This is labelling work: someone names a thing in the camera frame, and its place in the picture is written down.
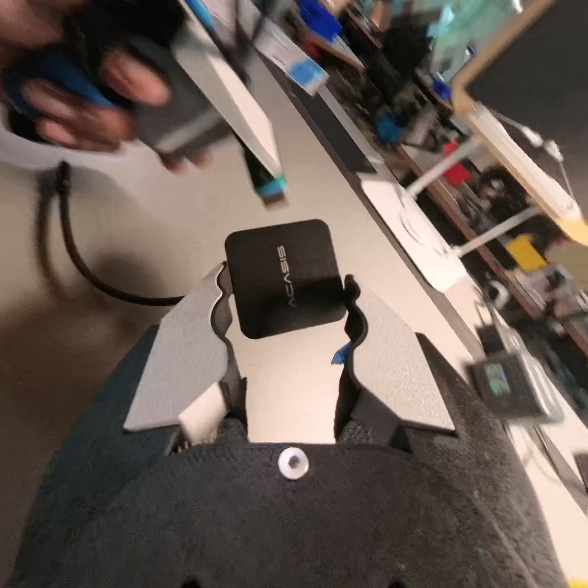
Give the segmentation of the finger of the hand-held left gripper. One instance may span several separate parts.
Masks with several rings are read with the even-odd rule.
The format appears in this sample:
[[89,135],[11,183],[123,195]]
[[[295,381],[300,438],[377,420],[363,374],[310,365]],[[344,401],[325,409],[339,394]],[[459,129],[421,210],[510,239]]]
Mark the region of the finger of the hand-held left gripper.
[[261,165],[273,176],[282,175],[272,123],[210,35],[205,30],[182,30],[172,44],[172,54]]

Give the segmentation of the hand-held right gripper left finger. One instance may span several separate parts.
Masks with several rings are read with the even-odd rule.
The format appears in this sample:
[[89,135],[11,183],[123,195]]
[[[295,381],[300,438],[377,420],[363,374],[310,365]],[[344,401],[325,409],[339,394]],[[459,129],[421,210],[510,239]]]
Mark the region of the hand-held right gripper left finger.
[[161,320],[123,430],[178,426],[187,443],[212,442],[226,419],[247,430],[246,378],[227,332],[228,264],[214,267]]

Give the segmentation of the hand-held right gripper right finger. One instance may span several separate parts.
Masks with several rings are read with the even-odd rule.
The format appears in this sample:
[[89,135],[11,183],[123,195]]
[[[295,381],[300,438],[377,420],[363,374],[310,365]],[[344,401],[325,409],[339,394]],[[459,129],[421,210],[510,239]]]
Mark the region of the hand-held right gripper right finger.
[[408,445],[408,431],[455,436],[455,426],[413,329],[377,293],[344,280],[349,342],[334,414],[337,443]]

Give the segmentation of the black adapter hub with cable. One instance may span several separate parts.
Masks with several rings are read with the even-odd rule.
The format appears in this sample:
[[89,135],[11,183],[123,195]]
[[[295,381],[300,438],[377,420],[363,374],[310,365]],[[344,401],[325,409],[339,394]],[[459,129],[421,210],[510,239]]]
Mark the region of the black adapter hub with cable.
[[224,243],[241,331],[261,339],[341,320],[343,283],[319,219],[230,234]]

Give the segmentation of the person's left hand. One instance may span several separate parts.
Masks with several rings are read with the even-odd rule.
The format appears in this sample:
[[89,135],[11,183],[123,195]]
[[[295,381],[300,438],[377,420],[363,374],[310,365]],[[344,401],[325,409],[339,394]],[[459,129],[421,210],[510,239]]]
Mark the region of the person's left hand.
[[[1,70],[34,49],[60,43],[62,23],[84,1],[1,1]],[[102,64],[104,82],[136,104],[163,107],[171,98],[165,78],[124,49],[113,49]],[[86,102],[53,82],[34,79],[24,95],[41,116],[36,133],[47,143],[79,151],[115,152],[136,139],[134,117],[118,107]]]

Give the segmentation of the white paper sheet blue header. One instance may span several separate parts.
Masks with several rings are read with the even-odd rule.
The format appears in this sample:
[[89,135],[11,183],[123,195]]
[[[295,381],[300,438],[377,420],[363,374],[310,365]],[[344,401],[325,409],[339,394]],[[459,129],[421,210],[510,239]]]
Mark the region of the white paper sheet blue header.
[[264,58],[309,96],[315,96],[325,86],[328,73],[272,21],[264,21],[254,45]]

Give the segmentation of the black flat strip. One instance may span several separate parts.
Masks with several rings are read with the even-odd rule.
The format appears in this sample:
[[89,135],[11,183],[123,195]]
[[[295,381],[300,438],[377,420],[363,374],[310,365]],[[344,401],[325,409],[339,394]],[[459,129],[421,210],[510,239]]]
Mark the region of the black flat strip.
[[284,73],[275,68],[272,70],[298,113],[302,115],[336,165],[349,174],[375,175],[376,169],[325,100],[320,95],[309,95]]

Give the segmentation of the small blue bin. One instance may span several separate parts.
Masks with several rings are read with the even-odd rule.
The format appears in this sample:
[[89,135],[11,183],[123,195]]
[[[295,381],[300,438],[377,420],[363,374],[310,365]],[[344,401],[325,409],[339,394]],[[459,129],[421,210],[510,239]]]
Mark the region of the small blue bin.
[[341,32],[342,26],[320,1],[299,1],[299,15],[308,29],[333,42]]

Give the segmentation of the grey charger with display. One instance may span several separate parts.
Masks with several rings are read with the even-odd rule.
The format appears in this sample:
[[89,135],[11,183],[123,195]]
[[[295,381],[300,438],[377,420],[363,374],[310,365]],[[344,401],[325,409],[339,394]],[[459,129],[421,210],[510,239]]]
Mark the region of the grey charger with display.
[[527,352],[502,351],[469,366],[472,384],[492,414],[503,421],[562,423],[558,390]]

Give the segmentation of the white desk stand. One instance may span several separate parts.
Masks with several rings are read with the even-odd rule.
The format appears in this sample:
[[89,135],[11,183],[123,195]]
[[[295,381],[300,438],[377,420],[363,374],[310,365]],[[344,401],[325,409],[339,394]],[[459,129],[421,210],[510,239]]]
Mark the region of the white desk stand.
[[480,145],[480,140],[475,136],[468,138],[407,188],[401,187],[397,182],[367,177],[361,180],[362,190],[381,220],[401,244],[425,281],[440,293],[446,293],[465,278],[467,272],[461,261],[462,257],[543,213],[537,206],[530,206],[462,246],[450,246],[441,237],[417,205],[416,198]]

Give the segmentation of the yellow box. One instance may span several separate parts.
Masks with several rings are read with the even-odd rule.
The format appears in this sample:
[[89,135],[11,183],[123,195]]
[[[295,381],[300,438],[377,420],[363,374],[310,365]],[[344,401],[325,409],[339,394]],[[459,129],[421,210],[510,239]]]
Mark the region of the yellow box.
[[533,246],[532,235],[528,233],[522,233],[511,239],[505,248],[522,271],[533,272],[548,265],[548,262]]

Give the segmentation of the white bar bracket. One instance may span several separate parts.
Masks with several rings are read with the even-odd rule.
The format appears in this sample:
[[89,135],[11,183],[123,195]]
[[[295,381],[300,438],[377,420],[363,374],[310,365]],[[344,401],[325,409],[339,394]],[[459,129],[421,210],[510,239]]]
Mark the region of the white bar bracket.
[[584,222],[574,196],[544,171],[511,138],[498,119],[483,105],[467,114],[468,126],[499,162],[525,188],[533,201],[554,221]]

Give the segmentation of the dark board with wooden frame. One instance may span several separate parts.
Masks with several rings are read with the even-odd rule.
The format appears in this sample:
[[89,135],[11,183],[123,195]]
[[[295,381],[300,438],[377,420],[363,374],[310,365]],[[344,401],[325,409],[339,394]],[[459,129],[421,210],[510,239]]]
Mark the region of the dark board with wooden frame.
[[586,246],[587,1],[534,1],[456,74],[452,101],[466,124],[475,105],[489,109],[575,197],[584,222],[553,221]]

